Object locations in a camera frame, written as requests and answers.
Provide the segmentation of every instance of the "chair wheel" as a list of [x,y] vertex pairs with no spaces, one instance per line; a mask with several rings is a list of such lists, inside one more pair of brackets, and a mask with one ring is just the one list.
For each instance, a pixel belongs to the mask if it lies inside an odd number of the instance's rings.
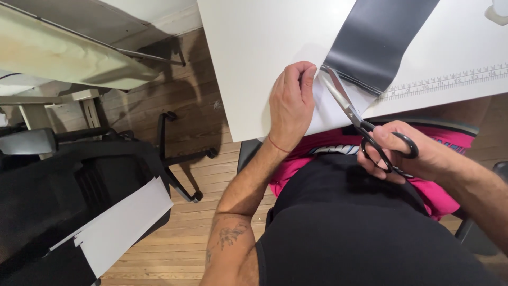
[[194,199],[192,200],[193,203],[197,204],[201,201],[201,199],[203,198],[203,193],[202,192],[199,192],[199,191],[196,191],[196,193],[194,193]]
[[217,157],[218,154],[219,154],[219,152],[217,151],[217,149],[210,148],[210,149],[208,149],[208,154],[206,154],[206,156],[208,156],[208,158],[210,158],[210,159],[213,159],[213,158]]
[[176,113],[174,113],[172,111],[168,111],[168,112],[166,112],[166,114],[168,115],[168,117],[166,117],[166,120],[169,122],[172,122],[172,121],[175,121],[178,119],[178,116],[176,116]]

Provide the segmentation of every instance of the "tabletop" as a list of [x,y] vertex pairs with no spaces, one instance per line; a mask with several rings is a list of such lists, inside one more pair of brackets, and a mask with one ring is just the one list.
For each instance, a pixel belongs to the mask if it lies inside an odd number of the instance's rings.
[[[198,0],[233,141],[268,134],[268,98],[275,79],[294,62],[320,66],[354,4],[355,0]],[[488,17],[491,6],[491,0],[467,5],[441,0],[379,99],[346,83],[363,117],[507,92],[508,25]],[[350,124],[319,81],[313,91],[316,108],[307,134]]]

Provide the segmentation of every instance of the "pink shorts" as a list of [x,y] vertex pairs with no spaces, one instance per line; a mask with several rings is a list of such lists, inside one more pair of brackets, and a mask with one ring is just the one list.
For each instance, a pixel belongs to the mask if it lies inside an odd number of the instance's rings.
[[[395,119],[376,119],[376,122],[372,123],[382,125],[384,122],[392,120]],[[397,120],[411,124],[425,135],[461,154],[471,148],[471,142],[479,130],[477,127],[436,119],[397,118]],[[269,185],[273,194],[278,197],[289,179],[318,153],[356,155],[362,136],[353,135],[355,132],[350,132],[350,130],[352,130],[352,126],[303,137],[270,180]],[[436,183],[418,178],[408,181],[413,184],[422,197],[431,218],[439,221],[443,216],[459,209],[459,204]]]

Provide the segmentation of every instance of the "wooden floor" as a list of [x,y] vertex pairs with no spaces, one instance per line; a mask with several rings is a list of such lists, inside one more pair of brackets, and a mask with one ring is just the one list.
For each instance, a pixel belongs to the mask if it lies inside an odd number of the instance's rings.
[[[198,204],[187,203],[172,192],[175,206],[170,221],[125,253],[102,276],[103,285],[197,285],[203,275],[205,248],[211,218],[228,182],[236,174],[240,143],[233,143],[221,102],[213,64],[203,30],[179,38],[188,61],[186,67],[168,67],[154,82],[129,91],[109,92],[101,98],[103,114],[117,131],[131,129],[141,140],[155,142],[157,117],[173,111],[178,120],[166,128],[167,155],[174,156],[216,147],[215,159],[200,159],[190,164],[172,166],[171,170],[184,187],[204,193]],[[175,40],[151,48],[168,56]],[[79,105],[52,109],[53,120],[62,130],[86,127]],[[508,96],[493,98],[481,132],[466,155],[487,168],[508,160]],[[269,190],[252,219],[256,238],[263,233],[268,209],[275,202]],[[452,233],[460,220],[449,216],[442,220]],[[508,279],[508,263],[503,255],[481,258],[488,267]]]

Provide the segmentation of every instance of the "office chair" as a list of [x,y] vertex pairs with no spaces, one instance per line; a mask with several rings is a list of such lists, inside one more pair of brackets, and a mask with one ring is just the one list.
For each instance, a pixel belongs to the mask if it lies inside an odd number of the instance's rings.
[[[168,194],[171,185],[187,201],[199,202],[202,193],[189,195],[168,166],[203,156],[213,158],[217,151],[209,148],[166,158],[165,122],[175,119],[172,112],[159,116],[156,147],[137,140],[132,131],[117,133],[107,127],[60,134],[44,128],[0,137],[0,150],[6,156],[52,154],[0,173],[0,285],[43,281],[92,285],[96,277],[82,259],[69,257],[74,243],[48,249],[154,177],[162,179]],[[102,139],[79,141],[96,136]],[[171,210],[139,240],[166,224],[170,214]]]
[[[262,142],[257,139],[243,141],[240,146],[240,154],[238,156],[238,167],[236,173],[240,173],[245,166],[252,160],[256,152],[261,147]],[[495,164],[493,171],[503,180],[508,182],[508,162],[499,162]],[[454,216],[462,219],[462,222],[455,233],[455,237],[460,243],[471,253],[481,255],[496,255],[499,249],[490,241],[485,233],[478,225],[467,215],[467,213],[459,208]],[[271,209],[267,214],[267,225],[273,220]]]

